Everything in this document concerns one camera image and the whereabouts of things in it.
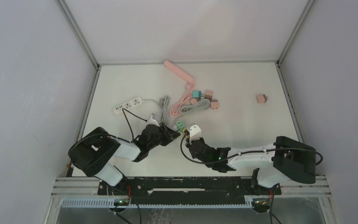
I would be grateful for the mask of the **green plug adapter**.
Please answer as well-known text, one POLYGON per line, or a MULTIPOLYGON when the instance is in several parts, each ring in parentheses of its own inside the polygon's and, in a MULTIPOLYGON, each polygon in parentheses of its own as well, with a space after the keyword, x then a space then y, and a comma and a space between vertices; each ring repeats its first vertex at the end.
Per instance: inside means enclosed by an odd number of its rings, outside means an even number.
POLYGON ((179 131, 181 131, 181 132, 186 128, 186 126, 184 125, 184 123, 182 123, 181 121, 178 121, 178 122, 176 123, 176 127, 177 127, 177 129, 178 129, 179 131))

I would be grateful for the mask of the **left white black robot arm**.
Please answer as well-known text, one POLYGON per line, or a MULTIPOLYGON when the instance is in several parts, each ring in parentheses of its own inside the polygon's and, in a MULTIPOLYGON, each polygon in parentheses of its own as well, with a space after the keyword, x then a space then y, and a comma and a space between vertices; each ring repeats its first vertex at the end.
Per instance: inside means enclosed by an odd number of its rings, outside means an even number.
POLYGON ((153 114, 144 121, 144 130, 131 141, 109 134, 102 127, 95 128, 68 150, 71 163, 87 177, 106 182, 115 194, 124 193, 127 189, 126 177, 110 164, 111 157, 140 162, 155 147, 165 147, 180 136, 178 131, 170 129, 163 122, 157 122, 153 114))

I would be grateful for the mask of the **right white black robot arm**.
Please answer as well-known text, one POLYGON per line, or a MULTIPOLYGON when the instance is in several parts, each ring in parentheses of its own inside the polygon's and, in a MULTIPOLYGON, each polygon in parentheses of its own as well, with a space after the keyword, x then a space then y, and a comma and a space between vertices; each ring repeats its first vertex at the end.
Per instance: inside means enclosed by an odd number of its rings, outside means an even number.
POLYGON ((214 148, 203 138, 190 140, 183 136, 180 151, 188 161, 219 173, 252 168, 251 189, 256 194, 289 180, 314 184, 316 167, 324 159, 315 148, 286 136, 278 136, 274 143, 254 148, 214 148))

